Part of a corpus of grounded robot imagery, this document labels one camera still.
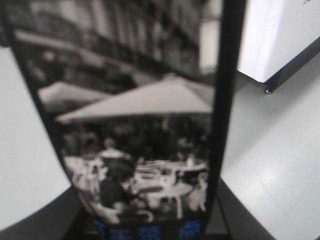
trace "person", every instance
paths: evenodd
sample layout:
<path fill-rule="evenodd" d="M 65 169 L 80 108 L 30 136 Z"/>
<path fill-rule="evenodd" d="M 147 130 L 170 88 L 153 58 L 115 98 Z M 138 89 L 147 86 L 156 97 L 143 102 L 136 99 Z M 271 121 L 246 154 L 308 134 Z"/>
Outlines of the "person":
<path fill-rule="evenodd" d="M 102 159 L 105 166 L 112 164 L 113 162 L 117 163 L 129 163 L 130 165 L 134 166 L 131 156 L 121 150 L 115 148 L 116 142 L 108 137 L 104 140 L 104 147 L 105 150 L 99 152 L 99 157 Z"/>
<path fill-rule="evenodd" d="M 130 166 L 114 163 L 109 166 L 106 179 L 100 183 L 102 206 L 122 213 L 135 214 L 147 205 L 131 191 L 134 170 Z"/>

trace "gray surface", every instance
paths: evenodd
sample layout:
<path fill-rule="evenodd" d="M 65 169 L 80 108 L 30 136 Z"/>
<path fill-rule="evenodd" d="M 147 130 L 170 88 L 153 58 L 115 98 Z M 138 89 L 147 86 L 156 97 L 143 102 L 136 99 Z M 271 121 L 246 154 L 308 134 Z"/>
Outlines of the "gray surface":
<path fill-rule="evenodd" d="M 320 55 L 277 91 L 240 77 L 222 178 L 277 240 L 320 233 Z"/>

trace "black and white photograph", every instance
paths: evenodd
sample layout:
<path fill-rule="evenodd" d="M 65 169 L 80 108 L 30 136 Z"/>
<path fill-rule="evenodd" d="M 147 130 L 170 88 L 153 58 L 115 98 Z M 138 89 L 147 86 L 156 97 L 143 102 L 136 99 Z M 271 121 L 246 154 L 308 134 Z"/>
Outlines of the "black and white photograph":
<path fill-rule="evenodd" d="M 85 209 L 111 225 L 206 211 L 214 88 L 200 0 L 7 4 L 27 82 Z"/>

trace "building facade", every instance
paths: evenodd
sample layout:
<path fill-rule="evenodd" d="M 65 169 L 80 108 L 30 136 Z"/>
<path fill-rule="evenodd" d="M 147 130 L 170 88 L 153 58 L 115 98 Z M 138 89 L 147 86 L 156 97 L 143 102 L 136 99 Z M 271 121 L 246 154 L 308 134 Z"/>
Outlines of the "building facade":
<path fill-rule="evenodd" d="M 199 75 L 200 0 L 26 0 L 8 11 L 27 64 L 44 75 L 55 65 L 56 78 L 111 93 L 126 90 L 124 76 Z M 43 74 L 39 87 L 60 80 Z"/>

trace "white umbrella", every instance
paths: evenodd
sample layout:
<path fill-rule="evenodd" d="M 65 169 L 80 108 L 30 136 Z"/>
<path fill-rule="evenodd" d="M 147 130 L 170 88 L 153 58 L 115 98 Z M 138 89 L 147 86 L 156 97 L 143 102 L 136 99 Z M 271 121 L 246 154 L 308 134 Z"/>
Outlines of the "white umbrella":
<path fill-rule="evenodd" d="M 38 90 L 48 112 L 65 113 L 110 97 L 110 94 L 57 81 Z"/>
<path fill-rule="evenodd" d="M 214 90 L 211 86 L 172 77 L 149 83 L 57 117 L 62 123 L 116 116 L 161 114 L 209 114 Z"/>

